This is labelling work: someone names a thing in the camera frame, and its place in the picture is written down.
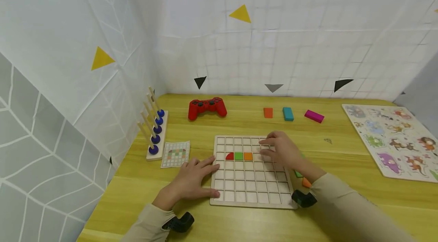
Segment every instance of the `orange block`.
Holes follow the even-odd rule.
[[[310,188],[312,184],[310,184],[310,182],[306,178],[303,178],[303,186],[306,188]]]
[[[244,153],[245,160],[252,160],[252,153]]]
[[[273,118],[273,109],[272,108],[263,108],[263,112],[265,113],[265,118],[267,118],[267,119]]]

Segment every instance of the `animal puzzle board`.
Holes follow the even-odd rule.
[[[189,160],[190,141],[166,142],[161,168],[181,167]]]
[[[211,198],[211,205],[277,208],[298,208],[292,200],[292,184],[288,171],[260,149],[274,150],[273,146],[260,146],[265,136],[216,136],[214,164],[220,164],[211,177],[211,187],[220,192]]]
[[[438,183],[437,139],[405,107],[342,107],[383,176]]]

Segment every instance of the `white backdrop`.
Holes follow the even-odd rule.
[[[148,2],[136,1],[147,23]],[[251,24],[228,17],[243,4]],[[392,101],[437,51],[435,9],[436,0],[165,0],[158,66],[171,93]]]

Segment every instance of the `green square tile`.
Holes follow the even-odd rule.
[[[244,153],[234,153],[234,160],[243,160]]]

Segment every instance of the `white fabric wall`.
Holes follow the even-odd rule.
[[[148,22],[147,0],[136,0]],[[245,4],[252,23],[228,15]],[[394,100],[437,51],[436,0],[165,0],[171,93]],[[207,76],[198,90],[194,78]],[[354,81],[334,93],[340,79]],[[275,93],[264,84],[284,84]]]
[[[118,167],[147,86],[165,92],[132,0],[1,0],[0,12],[3,55]],[[97,46],[116,63],[90,71]]]

